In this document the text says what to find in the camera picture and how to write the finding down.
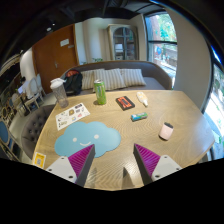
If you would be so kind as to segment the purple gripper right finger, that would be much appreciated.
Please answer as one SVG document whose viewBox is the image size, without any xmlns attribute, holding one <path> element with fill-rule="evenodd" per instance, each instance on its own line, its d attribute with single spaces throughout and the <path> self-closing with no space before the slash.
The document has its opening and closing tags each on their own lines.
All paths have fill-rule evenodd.
<svg viewBox="0 0 224 224">
<path fill-rule="evenodd" d="M 134 145 L 133 154 L 144 185 L 181 170 L 181 167 L 168 155 L 159 156 L 139 144 Z"/>
</svg>

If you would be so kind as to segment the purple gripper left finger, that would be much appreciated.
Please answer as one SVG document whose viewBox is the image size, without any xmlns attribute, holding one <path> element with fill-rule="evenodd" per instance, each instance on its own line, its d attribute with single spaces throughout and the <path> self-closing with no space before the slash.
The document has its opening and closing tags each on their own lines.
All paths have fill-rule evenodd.
<svg viewBox="0 0 224 224">
<path fill-rule="evenodd" d="M 47 171 L 83 187 L 94 156 L 95 145 L 92 144 L 69 157 L 59 157 L 47 168 Z"/>
</svg>

